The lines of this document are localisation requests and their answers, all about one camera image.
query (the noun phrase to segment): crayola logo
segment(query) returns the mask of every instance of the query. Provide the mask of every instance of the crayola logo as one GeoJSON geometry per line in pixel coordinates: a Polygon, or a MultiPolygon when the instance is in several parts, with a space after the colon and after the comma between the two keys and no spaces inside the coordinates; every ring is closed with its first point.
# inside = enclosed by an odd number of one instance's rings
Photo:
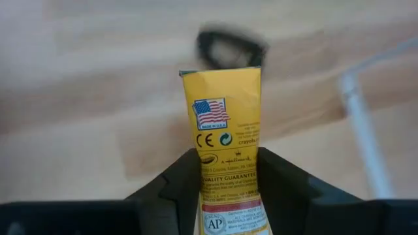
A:
{"type": "Polygon", "coordinates": [[[217,155],[214,155],[213,153],[205,154],[201,156],[201,163],[202,166],[212,166],[217,163],[217,155]]]}

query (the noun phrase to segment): light wood surface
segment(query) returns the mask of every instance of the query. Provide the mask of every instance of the light wood surface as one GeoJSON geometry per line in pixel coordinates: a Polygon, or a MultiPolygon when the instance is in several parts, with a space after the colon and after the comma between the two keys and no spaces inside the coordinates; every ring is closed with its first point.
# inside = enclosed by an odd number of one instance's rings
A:
{"type": "MultiPolygon", "coordinates": [[[[418,35],[416,0],[0,1],[0,202],[124,198],[193,147],[180,69],[202,24],[270,45],[261,145],[372,198],[346,68],[418,35]]],[[[415,198],[418,52],[361,76],[398,197],[415,198]]]]}

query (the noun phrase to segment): white rod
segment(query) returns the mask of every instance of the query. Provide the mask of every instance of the white rod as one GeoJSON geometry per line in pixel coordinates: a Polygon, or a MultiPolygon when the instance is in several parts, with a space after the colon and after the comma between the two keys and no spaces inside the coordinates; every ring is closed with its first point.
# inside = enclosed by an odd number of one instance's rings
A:
{"type": "Polygon", "coordinates": [[[350,116],[351,124],[357,137],[357,144],[362,160],[366,166],[369,185],[376,198],[393,198],[394,191],[385,164],[385,158],[376,140],[375,131],[368,115],[366,101],[363,98],[357,73],[376,64],[378,61],[390,59],[403,51],[418,46],[418,38],[399,44],[396,48],[387,50],[351,67],[340,78],[340,89],[350,116]]]}
{"type": "Polygon", "coordinates": [[[345,75],[342,78],[344,99],[350,116],[360,156],[365,165],[368,183],[376,198],[393,198],[394,193],[389,179],[385,158],[376,140],[366,103],[356,86],[356,78],[345,75]]]}

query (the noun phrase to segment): ce mark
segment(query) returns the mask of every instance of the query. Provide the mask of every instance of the ce mark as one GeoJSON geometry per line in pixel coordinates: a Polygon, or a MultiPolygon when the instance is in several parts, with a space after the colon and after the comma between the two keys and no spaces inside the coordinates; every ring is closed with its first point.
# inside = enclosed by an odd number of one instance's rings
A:
{"type": "MultiPolygon", "coordinates": [[[[206,137],[204,138],[204,142],[206,143],[207,146],[209,147],[214,147],[213,144],[211,144],[212,139],[210,138],[212,136],[211,134],[207,134],[206,137]]],[[[196,136],[196,143],[199,147],[202,147],[201,143],[200,143],[200,139],[202,137],[202,134],[198,134],[196,136]]]]}

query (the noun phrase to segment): paint tube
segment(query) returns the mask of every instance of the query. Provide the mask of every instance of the paint tube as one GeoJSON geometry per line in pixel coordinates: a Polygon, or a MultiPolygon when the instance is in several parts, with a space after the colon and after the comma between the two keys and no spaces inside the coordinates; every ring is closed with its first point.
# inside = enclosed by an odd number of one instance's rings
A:
{"type": "Polygon", "coordinates": [[[270,234],[256,172],[261,69],[180,75],[201,158],[200,234],[270,234]]]}

